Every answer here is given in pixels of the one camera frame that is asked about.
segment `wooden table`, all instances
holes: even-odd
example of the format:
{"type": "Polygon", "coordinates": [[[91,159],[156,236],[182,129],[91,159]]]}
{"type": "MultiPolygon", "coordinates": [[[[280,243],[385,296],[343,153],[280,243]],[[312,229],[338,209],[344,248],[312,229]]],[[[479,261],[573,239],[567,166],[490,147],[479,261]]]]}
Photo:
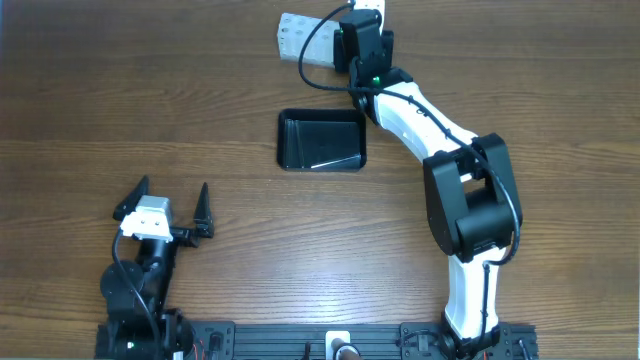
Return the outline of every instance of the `wooden table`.
{"type": "MultiPolygon", "coordinates": [[[[189,318],[439,320],[447,258],[399,140],[368,126],[355,174],[275,162],[282,109],[350,107],[280,61],[280,15],[339,3],[5,0],[0,356],[93,356],[110,215],[143,174],[184,225],[210,185],[216,236],[179,254],[169,297],[189,318]]],[[[543,358],[637,355],[639,17],[624,0],[387,2],[395,64],[509,145],[525,222],[497,310],[538,327],[543,358]]]]}

